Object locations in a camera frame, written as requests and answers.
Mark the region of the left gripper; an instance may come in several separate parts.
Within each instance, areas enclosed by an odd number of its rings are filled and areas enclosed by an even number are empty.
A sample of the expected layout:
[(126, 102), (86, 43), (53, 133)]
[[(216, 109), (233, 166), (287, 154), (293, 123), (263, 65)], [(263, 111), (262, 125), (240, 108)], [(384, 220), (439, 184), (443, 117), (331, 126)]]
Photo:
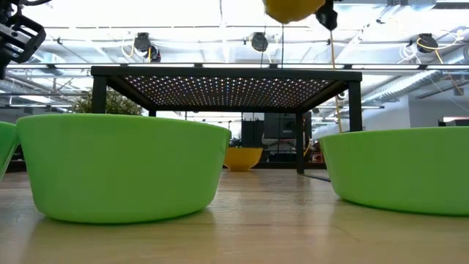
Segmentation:
[(46, 4), (47, 0), (0, 0), (0, 63), (24, 63), (46, 37), (44, 27), (27, 18), (24, 7)]

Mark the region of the black aluminium table frame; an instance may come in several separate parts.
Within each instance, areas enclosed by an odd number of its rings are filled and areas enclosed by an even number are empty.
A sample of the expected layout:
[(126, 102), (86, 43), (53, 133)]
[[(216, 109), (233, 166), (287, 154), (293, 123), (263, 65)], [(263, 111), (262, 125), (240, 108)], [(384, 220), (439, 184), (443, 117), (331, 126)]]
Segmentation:
[[(252, 169), (296, 169), (295, 162), (260, 162), (252, 167)], [(305, 163), (304, 169), (327, 169), (324, 163)], [(25, 172), (25, 161), (11, 161), (7, 167), (6, 173), (9, 172)]]

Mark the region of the black perforated metal rack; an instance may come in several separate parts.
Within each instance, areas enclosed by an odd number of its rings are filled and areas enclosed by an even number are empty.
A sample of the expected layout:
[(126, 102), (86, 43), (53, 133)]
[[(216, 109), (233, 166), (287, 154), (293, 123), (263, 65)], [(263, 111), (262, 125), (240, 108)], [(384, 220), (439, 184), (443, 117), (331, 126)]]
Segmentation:
[(106, 111), (112, 88), (154, 117), (157, 111), (287, 113), (295, 115), (296, 160), (305, 172), (307, 111), (340, 92), (349, 95), (349, 126), (362, 131), (360, 72), (292, 68), (93, 66), (92, 113)]

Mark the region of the yellow floral patterned bowl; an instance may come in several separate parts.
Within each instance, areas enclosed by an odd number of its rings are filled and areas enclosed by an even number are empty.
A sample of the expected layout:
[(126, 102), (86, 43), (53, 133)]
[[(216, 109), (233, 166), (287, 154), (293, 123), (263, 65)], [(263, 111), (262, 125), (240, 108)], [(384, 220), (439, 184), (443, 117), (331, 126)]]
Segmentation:
[(229, 147), (224, 166), (232, 172), (247, 172), (259, 163), (263, 149), (261, 147)]
[(314, 14), (326, 0), (262, 0), (265, 13), (282, 24), (301, 21)]

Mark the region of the green plastic mini bowl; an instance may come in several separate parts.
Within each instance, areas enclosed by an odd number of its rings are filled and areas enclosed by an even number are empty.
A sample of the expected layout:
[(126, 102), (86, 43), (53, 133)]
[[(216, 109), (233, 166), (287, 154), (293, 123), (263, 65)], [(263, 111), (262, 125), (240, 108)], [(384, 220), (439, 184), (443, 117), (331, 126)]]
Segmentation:
[(18, 143), (16, 125), (9, 122), (0, 122), (0, 181), (7, 171)]
[(93, 224), (204, 209), (231, 136), (202, 122), (116, 114), (35, 115), (16, 126), (38, 211)]
[(324, 136), (333, 190), (359, 205), (469, 216), (469, 127), (359, 131)]

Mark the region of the green leafy plant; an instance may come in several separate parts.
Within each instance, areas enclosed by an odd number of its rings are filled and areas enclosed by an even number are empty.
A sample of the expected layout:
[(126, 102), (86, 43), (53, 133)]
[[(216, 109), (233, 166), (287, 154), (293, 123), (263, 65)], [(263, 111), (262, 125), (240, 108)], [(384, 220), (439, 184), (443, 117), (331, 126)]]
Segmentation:
[[(89, 114), (92, 112), (92, 91), (83, 92), (83, 96), (76, 100), (71, 108), (72, 112)], [(106, 90), (106, 114), (141, 115), (143, 108), (117, 91)]]

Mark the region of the silver ventilation duct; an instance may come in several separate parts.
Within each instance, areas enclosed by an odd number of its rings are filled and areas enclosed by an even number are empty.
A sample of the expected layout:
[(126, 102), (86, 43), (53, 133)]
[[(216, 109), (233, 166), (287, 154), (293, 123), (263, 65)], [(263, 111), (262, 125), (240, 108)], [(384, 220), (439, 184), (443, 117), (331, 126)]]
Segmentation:
[(430, 85), (432, 82), (439, 81), (442, 77), (442, 70), (425, 70), (412, 76), (400, 77), (364, 95), (361, 102), (368, 103), (373, 100), (399, 98), (423, 86)]

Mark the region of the black office cabinet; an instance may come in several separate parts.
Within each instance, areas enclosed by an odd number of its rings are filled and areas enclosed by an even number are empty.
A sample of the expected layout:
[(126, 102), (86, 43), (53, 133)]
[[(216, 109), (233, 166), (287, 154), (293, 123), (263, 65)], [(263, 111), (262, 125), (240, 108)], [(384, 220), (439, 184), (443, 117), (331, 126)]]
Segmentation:
[(242, 113), (242, 147), (261, 147), (260, 162), (296, 162), (296, 114)]

